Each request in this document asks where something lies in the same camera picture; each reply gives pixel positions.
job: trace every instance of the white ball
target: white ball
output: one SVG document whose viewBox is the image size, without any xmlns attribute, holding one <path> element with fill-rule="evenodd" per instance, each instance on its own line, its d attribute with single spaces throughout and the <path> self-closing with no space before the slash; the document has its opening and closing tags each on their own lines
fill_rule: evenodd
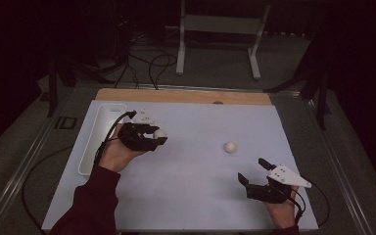
<svg viewBox="0 0 376 235">
<path fill-rule="evenodd" d="M 234 151 L 236 151 L 236 144 L 234 144 L 233 142 L 227 142 L 227 143 L 224 145 L 224 150 L 225 150 L 225 152 L 231 154 L 231 153 L 233 153 Z"/>
<path fill-rule="evenodd" d="M 160 137 L 166 137 L 166 132 L 162 129 L 157 129 L 154 132 L 154 139 L 158 139 Z"/>
</svg>

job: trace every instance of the dark red sleeve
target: dark red sleeve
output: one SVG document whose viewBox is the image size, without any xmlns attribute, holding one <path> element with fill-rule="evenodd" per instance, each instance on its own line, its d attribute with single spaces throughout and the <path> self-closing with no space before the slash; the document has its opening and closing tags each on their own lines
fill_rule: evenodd
<svg viewBox="0 0 376 235">
<path fill-rule="evenodd" d="M 285 229 L 274 229 L 275 235 L 299 235 L 299 226 L 288 227 Z"/>
<path fill-rule="evenodd" d="M 116 187 L 120 174 L 95 165 L 87 183 L 75 189 L 71 208 L 57 221 L 52 235 L 116 234 Z"/>
</svg>

